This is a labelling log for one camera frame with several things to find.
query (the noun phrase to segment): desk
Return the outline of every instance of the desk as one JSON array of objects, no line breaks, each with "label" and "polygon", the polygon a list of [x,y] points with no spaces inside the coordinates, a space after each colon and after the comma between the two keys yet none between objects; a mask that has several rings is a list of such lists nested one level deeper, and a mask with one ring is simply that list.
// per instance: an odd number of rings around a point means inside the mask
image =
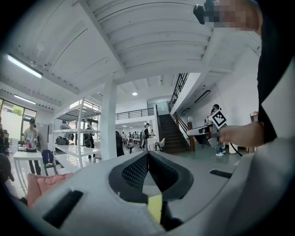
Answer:
[{"label": "desk", "polygon": [[20,185],[22,186],[23,191],[26,192],[26,190],[28,190],[28,187],[24,181],[22,168],[20,167],[20,163],[19,163],[20,160],[39,160],[41,162],[41,170],[43,175],[45,174],[45,169],[44,169],[41,153],[16,152],[13,155],[13,162],[15,165],[15,170],[18,175],[18,180],[20,182]]},{"label": "desk", "polygon": [[147,148],[149,151],[155,150],[154,146],[155,146],[156,142],[157,142],[156,138],[148,138],[147,139]]}]

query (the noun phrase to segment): ceiling light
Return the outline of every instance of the ceiling light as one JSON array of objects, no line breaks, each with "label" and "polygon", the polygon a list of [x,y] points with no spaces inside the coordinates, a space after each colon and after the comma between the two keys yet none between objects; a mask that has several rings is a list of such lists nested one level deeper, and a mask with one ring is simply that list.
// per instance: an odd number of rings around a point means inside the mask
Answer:
[{"label": "ceiling light", "polygon": [[20,96],[17,96],[17,95],[14,95],[14,96],[15,96],[16,98],[19,98],[19,99],[21,99],[21,100],[27,101],[27,102],[29,102],[29,103],[36,104],[35,102],[30,101],[30,100],[27,100],[27,99],[25,99],[25,98],[22,98],[22,97],[20,97]]},{"label": "ceiling light", "polygon": [[24,62],[16,59],[15,57],[11,56],[11,55],[7,55],[7,59],[9,61],[11,61],[13,64],[19,66],[20,68],[24,69],[25,71],[31,73],[32,75],[38,77],[38,78],[42,78],[42,74],[39,72],[36,72],[35,70],[31,69],[28,65],[26,65]]}]

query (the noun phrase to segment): stair railing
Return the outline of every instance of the stair railing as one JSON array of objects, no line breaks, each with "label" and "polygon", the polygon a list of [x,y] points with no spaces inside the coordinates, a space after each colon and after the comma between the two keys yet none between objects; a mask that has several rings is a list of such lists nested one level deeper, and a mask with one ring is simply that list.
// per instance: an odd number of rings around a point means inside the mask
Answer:
[{"label": "stair railing", "polygon": [[183,120],[181,120],[181,118],[176,113],[174,113],[173,116],[175,118],[176,125],[178,126],[178,128],[181,127],[186,134],[186,131],[189,130],[188,126],[183,122]]},{"label": "stair railing", "polygon": [[162,127],[161,127],[161,122],[160,122],[160,117],[159,117],[157,105],[156,105],[156,113],[157,113],[158,131],[159,131],[159,141],[162,141],[163,133],[162,133]]}]

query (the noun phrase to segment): balcony railing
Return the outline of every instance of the balcony railing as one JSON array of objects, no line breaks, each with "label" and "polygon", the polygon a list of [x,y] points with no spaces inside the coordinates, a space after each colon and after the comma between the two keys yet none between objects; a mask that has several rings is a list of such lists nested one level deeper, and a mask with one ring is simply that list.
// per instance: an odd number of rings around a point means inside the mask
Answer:
[{"label": "balcony railing", "polygon": [[142,117],[142,116],[153,116],[153,115],[154,115],[153,108],[148,108],[148,109],[136,110],[131,112],[118,113],[116,114],[116,120],[130,119],[130,118]]},{"label": "balcony railing", "polygon": [[173,92],[171,101],[169,102],[170,112],[171,112],[172,108],[174,107],[174,104],[178,99],[178,95],[180,94],[181,90],[183,89],[184,84],[185,84],[186,80],[188,79],[188,77],[189,77],[189,73],[182,73],[182,74],[178,75],[178,79],[177,79],[177,82],[176,82],[176,85],[174,88],[174,92]]}]

